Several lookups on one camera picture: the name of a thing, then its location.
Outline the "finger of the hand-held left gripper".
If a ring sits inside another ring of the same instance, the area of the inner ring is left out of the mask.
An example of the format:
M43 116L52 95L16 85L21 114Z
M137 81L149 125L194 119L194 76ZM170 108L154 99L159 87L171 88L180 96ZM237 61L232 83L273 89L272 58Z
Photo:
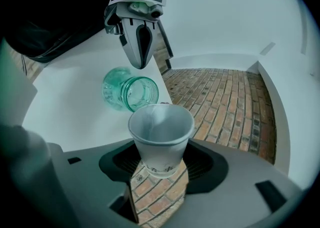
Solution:
M141 57L142 57L142 66L145 68L156 47L158 41L158 28L156 23L144 22L144 25L141 28Z
M137 19L122 19L123 35L126 44L123 49L128 57L128 60L136 69L142 68L142 61L138 47L137 28L142 25L141 20Z

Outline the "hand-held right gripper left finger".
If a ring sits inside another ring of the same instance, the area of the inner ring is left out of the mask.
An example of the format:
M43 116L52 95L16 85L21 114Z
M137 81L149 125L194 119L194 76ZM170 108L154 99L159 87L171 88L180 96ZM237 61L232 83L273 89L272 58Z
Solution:
M130 181L141 158L132 140L69 152L48 147L76 227L138 227Z

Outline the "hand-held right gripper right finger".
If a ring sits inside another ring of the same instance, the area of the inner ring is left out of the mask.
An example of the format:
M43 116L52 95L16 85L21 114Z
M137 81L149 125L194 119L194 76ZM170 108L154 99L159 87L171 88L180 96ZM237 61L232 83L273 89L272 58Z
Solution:
M276 227L304 192L255 154L207 141L188 141L188 184L165 227Z

